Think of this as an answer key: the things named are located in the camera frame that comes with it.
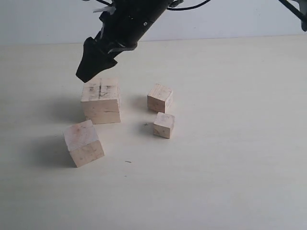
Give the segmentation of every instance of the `wooden cube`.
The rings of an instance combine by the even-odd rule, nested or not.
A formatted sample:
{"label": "wooden cube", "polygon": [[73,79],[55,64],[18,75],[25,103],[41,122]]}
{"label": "wooden cube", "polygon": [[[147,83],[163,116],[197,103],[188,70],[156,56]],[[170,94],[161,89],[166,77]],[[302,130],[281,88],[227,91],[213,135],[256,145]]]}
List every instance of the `wooden cube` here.
{"label": "wooden cube", "polygon": [[91,120],[67,128],[64,131],[64,138],[77,167],[105,155]]}
{"label": "wooden cube", "polygon": [[174,128],[175,117],[170,114],[158,113],[153,123],[153,134],[170,139]]}
{"label": "wooden cube", "polygon": [[148,108],[156,112],[166,113],[172,102],[173,90],[160,84],[156,84],[147,95]]}
{"label": "wooden cube", "polygon": [[93,124],[120,122],[120,94],[117,79],[94,78],[84,84],[82,107]]}

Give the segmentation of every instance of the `small wooden cube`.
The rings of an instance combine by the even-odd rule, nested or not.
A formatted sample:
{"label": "small wooden cube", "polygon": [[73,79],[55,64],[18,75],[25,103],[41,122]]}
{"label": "small wooden cube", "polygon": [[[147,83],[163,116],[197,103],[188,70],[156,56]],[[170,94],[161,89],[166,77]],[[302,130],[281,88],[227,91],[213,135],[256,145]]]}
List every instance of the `small wooden cube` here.
{"label": "small wooden cube", "polygon": [[64,138],[77,167],[105,155],[91,120],[67,128],[64,131]]}
{"label": "small wooden cube", "polygon": [[93,124],[120,122],[118,80],[94,78],[85,83],[81,103],[86,119]]}
{"label": "small wooden cube", "polygon": [[153,134],[170,139],[174,128],[175,117],[170,114],[158,113],[153,123]]}
{"label": "small wooden cube", "polygon": [[166,113],[172,102],[173,90],[160,84],[156,84],[147,95],[148,108],[156,112]]}

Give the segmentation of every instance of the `light wood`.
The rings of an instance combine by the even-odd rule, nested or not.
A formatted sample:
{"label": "light wood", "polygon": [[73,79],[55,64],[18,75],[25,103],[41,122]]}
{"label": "light wood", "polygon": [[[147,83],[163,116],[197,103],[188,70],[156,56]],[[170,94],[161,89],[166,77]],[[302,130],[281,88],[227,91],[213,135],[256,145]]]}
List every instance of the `light wood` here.
{"label": "light wood", "polygon": [[153,123],[153,134],[170,139],[174,129],[175,117],[170,114],[158,113]]}
{"label": "light wood", "polygon": [[150,110],[166,113],[173,102],[173,90],[156,84],[147,95],[147,105]]}
{"label": "light wood", "polygon": [[64,131],[68,151],[77,167],[104,156],[104,151],[91,120],[73,125]]}
{"label": "light wood", "polygon": [[118,80],[94,78],[85,83],[81,103],[86,119],[93,124],[120,122]]}

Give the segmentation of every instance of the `white wall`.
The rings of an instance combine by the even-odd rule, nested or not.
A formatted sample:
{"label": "white wall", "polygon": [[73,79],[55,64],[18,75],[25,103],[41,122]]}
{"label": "white wall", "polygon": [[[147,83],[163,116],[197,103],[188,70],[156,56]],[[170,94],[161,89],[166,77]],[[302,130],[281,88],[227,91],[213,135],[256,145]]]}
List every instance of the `white wall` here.
{"label": "white wall", "polygon": [[[201,1],[185,0],[182,6]],[[92,10],[101,6],[94,0],[2,0],[0,45],[82,42],[100,29]],[[300,33],[300,21],[278,0],[212,0],[197,10],[167,11],[143,40]]]}

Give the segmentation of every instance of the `wooden block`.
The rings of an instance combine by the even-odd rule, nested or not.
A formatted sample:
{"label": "wooden block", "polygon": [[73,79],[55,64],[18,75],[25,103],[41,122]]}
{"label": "wooden block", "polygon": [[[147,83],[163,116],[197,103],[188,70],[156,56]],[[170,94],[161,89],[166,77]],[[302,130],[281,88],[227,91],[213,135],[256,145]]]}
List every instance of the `wooden block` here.
{"label": "wooden block", "polygon": [[120,94],[117,79],[94,78],[83,86],[82,107],[93,124],[120,122]]}
{"label": "wooden block", "polygon": [[156,84],[147,95],[148,108],[156,112],[166,113],[172,102],[173,90],[160,84]]}
{"label": "wooden block", "polygon": [[64,131],[64,138],[77,167],[105,155],[91,120],[67,128]]}
{"label": "wooden block", "polygon": [[170,114],[158,113],[153,123],[153,134],[170,139],[174,128],[175,117]]}

